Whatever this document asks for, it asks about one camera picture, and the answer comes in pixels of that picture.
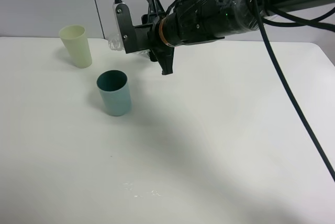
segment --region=cup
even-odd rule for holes
[[[92,64],[90,48],[83,26],[66,26],[59,31],[59,37],[62,39],[75,66],[82,69]]]
[[[124,72],[107,71],[98,77],[96,84],[108,114],[122,116],[131,110],[128,78]]]

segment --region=robotic arm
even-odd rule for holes
[[[159,0],[147,0],[148,13],[142,25],[133,26],[129,8],[121,1],[114,5],[126,53],[150,50],[150,60],[158,61],[162,74],[173,73],[174,48],[223,39],[225,36],[257,30],[250,11],[251,0],[175,0],[166,11]],[[335,0],[265,0],[273,7],[291,12],[317,7]],[[263,6],[261,15],[271,16]]]

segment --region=cream plastic cup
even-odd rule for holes
[[[59,31],[59,37],[62,39],[75,66],[82,69],[92,64],[91,52],[83,26],[66,26]]]

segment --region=white table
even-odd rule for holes
[[[311,43],[272,43],[335,165],[335,67]],[[326,224],[335,184],[262,42],[176,49],[174,74],[90,39],[0,39],[1,224]],[[133,110],[104,113],[97,77],[129,77]]]

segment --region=teal cup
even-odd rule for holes
[[[107,71],[96,81],[108,114],[122,116],[131,110],[127,75],[122,71]]]

